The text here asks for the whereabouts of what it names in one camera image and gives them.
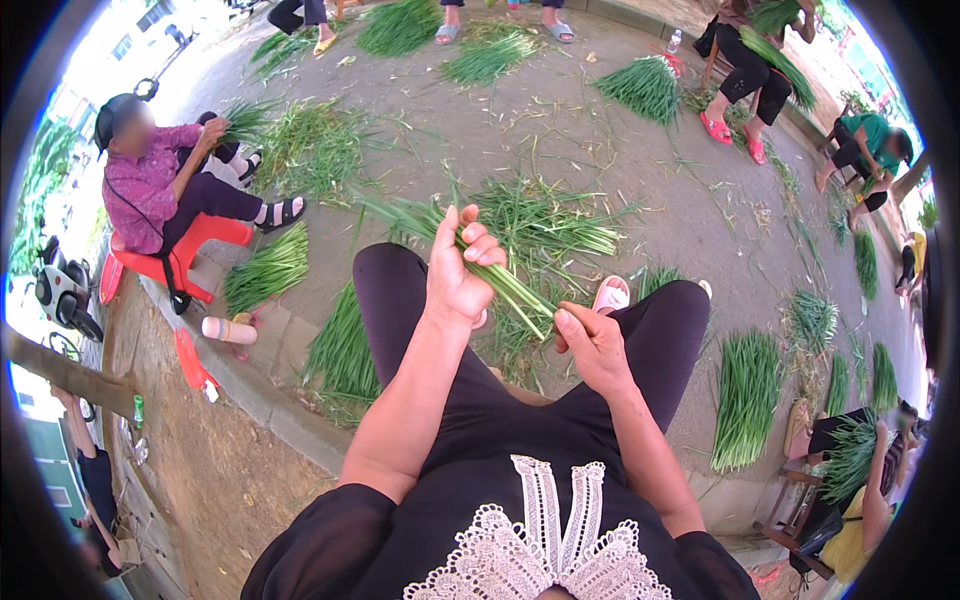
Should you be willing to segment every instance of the green shirt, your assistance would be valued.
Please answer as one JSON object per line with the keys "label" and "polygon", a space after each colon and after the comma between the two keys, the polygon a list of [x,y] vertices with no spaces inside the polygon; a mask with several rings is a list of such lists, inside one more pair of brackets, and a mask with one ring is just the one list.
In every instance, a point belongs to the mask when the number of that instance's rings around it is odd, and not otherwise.
{"label": "green shirt", "polygon": [[[863,112],[854,116],[840,117],[840,122],[850,130],[851,134],[856,134],[862,126],[864,133],[867,134],[867,150],[874,157],[876,164],[884,169],[889,169],[894,176],[897,174],[897,170],[900,168],[900,159],[891,155],[883,147],[883,143],[887,140],[887,134],[890,133],[890,126],[887,125],[883,117],[875,112]],[[869,169],[867,160],[863,156],[860,157],[860,162]]]}

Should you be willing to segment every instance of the purple shirt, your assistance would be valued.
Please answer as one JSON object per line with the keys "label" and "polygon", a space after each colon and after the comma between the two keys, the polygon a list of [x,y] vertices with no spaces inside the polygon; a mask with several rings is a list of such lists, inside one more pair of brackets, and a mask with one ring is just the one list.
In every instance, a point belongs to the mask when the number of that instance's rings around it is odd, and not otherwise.
{"label": "purple shirt", "polygon": [[[163,224],[177,213],[177,196],[173,182],[180,164],[177,150],[191,148],[200,139],[201,125],[192,123],[178,127],[158,127],[154,144],[140,158],[110,154],[104,167],[104,206],[113,228],[130,252],[153,254],[163,245]],[[144,220],[110,187],[149,220]]]}

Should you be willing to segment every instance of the lace collar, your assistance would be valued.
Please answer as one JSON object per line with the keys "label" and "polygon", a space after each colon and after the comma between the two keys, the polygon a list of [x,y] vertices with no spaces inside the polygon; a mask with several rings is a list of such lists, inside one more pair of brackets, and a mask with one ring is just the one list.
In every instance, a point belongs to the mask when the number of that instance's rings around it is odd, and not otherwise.
{"label": "lace collar", "polygon": [[458,533],[446,566],[403,590],[404,600],[534,600],[554,585],[583,600],[670,600],[636,546],[637,524],[627,519],[599,539],[603,463],[571,469],[573,506],[560,529],[557,484],[550,463],[512,455],[523,484],[524,522],[512,523],[496,504],[484,504]]}

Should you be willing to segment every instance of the tree trunk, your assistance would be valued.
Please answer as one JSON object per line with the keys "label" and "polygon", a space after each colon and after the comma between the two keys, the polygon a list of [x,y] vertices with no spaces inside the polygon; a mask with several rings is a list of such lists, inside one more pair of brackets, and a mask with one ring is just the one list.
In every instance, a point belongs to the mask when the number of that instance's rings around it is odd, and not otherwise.
{"label": "tree trunk", "polygon": [[910,193],[910,190],[917,187],[917,184],[920,183],[920,178],[924,176],[924,171],[926,171],[926,167],[928,166],[930,166],[930,157],[926,155],[926,150],[924,150],[917,156],[917,160],[914,161],[910,170],[907,171],[903,177],[894,181],[890,192],[897,206],[900,206],[900,203],[902,203],[906,195]]}
{"label": "tree trunk", "polygon": [[11,362],[49,379],[71,394],[86,398],[112,413],[133,419],[133,395],[136,390],[128,379],[111,377],[84,367],[62,354],[23,337],[3,325],[4,350]]}

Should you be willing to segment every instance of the electric scooter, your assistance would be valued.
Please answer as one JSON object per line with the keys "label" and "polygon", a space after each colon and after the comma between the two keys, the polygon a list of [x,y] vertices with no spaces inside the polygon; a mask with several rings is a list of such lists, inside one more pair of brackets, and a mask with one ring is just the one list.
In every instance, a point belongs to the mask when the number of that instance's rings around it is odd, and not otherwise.
{"label": "electric scooter", "polygon": [[50,236],[47,247],[34,265],[34,294],[47,314],[47,321],[65,329],[76,329],[85,337],[102,343],[104,331],[86,312],[90,303],[90,265],[83,260],[67,262],[56,235]]}

